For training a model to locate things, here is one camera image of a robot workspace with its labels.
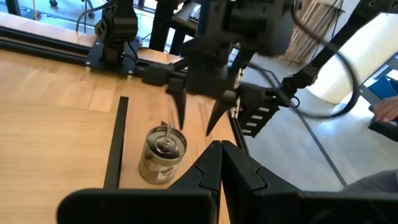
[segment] tin can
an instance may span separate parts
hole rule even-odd
[[[165,184],[173,179],[186,151],[187,140],[179,130],[155,127],[145,139],[139,173],[150,184]]]

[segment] gray floor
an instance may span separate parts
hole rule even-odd
[[[58,0],[57,9],[51,8],[48,1],[36,2],[39,11],[57,14],[69,20],[75,20],[84,11],[84,4],[78,0]],[[102,4],[102,0],[93,2],[95,6]],[[19,4],[21,7],[32,7],[31,0],[19,0]],[[0,11],[6,11],[6,8],[0,5]],[[144,37],[152,29],[153,15],[142,11],[137,13],[138,36]],[[95,19],[88,19],[87,24],[95,24],[100,18],[99,15],[97,12]],[[66,20],[47,16],[42,16],[40,20],[75,29],[75,24]],[[93,29],[87,28],[87,33],[92,34]],[[166,50],[170,47],[173,33],[174,30],[171,29]],[[145,39],[144,45],[149,43],[149,38]],[[297,66],[288,67],[287,63],[281,60],[254,57],[252,61],[274,71],[280,80],[299,69]],[[245,71],[244,81],[269,86],[251,69]],[[300,90],[297,96],[301,100],[300,108],[303,110],[331,113],[341,107],[320,100],[308,90]],[[367,129],[372,118],[368,106],[364,99],[360,99],[355,109],[340,119],[308,120],[313,132],[347,183],[381,170],[398,167],[398,143]],[[299,117],[286,108],[281,108],[256,138],[246,138],[246,141],[253,158],[301,189],[336,191],[342,188],[342,184]]]

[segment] wooden tabletop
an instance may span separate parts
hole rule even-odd
[[[92,46],[96,37],[0,13],[0,26]],[[178,57],[141,50],[140,58],[170,63]],[[177,126],[165,87],[110,73],[0,50],[0,223],[55,223],[64,196],[102,187],[120,96],[129,97],[120,188],[167,188],[213,140],[234,135],[226,114],[205,137],[213,100],[187,96],[183,133],[188,149],[175,178],[151,185],[138,173],[148,131],[161,121]],[[224,195],[220,223],[229,223]]]

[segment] chair leg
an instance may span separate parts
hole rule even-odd
[[[90,9],[93,9],[94,7],[93,7],[93,3],[91,3],[91,0],[86,0],[86,1],[88,3],[88,6],[90,7]]]
[[[180,55],[180,47],[184,43],[185,33],[182,30],[175,30],[173,42],[170,47],[170,54]]]

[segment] white cylinder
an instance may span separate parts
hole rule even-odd
[[[355,33],[340,48],[362,83],[398,50],[398,14],[380,14]],[[317,97],[338,104],[351,91],[348,73],[333,56],[319,71],[308,89]]]

